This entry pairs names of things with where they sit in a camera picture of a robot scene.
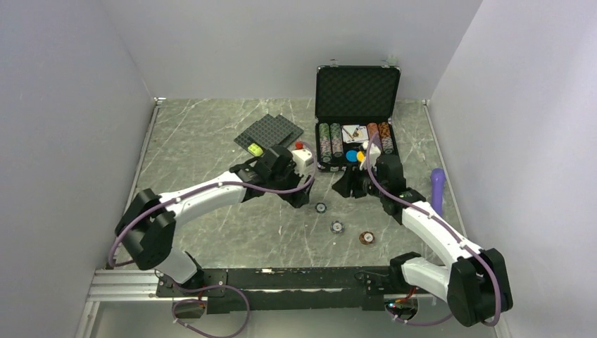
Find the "purple-grey chip stack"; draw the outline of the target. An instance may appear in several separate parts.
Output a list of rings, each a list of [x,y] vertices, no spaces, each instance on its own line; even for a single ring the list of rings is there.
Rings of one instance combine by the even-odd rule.
[[[332,139],[331,148],[333,157],[340,158],[344,155],[343,142],[341,139]]]

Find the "small chip stack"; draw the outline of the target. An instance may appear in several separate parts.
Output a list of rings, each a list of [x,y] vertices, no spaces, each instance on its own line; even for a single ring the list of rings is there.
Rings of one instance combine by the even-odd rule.
[[[391,137],[383,137],[381,143],[385,154],[392,154],[394,152],[394,143]]]

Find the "purple chip stack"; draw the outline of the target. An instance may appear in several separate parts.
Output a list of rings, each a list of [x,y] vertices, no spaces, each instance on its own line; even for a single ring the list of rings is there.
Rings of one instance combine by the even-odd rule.
[[[379,138],[370,140],[371,154],[375,154],[376,156],[380,156],[383,154],[383,147]]]

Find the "grey chip stack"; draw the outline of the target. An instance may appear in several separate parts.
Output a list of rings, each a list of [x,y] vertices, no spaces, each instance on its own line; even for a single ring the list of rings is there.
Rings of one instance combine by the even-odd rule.
[[[331,141],[330,139],[320,140],[320,156],[321,159],[324,156],[332,157],[332,148],[331,148]]]

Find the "red chip stack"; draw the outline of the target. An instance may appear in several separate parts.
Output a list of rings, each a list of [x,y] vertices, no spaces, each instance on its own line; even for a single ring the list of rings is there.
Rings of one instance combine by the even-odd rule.
[[[377,123],[368,123],[366,128],[369,139],[372,139],[372,136],[379,132]]]

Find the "dark green chip stack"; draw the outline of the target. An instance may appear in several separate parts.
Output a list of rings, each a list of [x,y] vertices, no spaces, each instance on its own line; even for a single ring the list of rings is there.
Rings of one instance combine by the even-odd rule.
[[[342,128],[339,123],[332,123],[329,125],[330,139],[333,142],[342,143]]]

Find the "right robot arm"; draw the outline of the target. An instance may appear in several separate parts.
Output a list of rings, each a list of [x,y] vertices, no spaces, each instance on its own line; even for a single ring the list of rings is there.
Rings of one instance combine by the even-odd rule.
[[[466,327],[493,325],[513,307],[503,255],[465,238],[408,187],[398,155],[382,154],[371,165],[352,163],[332,188],[344,198],[377,197],[388,215],[439,257],[441,265],[415,252],[391,259],[388,281],[394,291],[422,288],[446,302],[452,317]]]

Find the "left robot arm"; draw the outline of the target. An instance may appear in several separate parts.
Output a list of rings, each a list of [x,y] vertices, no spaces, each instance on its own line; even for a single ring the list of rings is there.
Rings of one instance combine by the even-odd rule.
[[[176,249],[175,230],[219,208],[242,204],[266,193],[275,194],[293,208],[309,202],[316,155],[310,148],[290,151],[273,146],[264,154],[232,166],[212,180],[176,192],[137,193],[115,227],[108,264],[116,268],[115,251],[123,245],[140,270],[156,270],[186,296],[204,285],[205,272],[192,256]]]

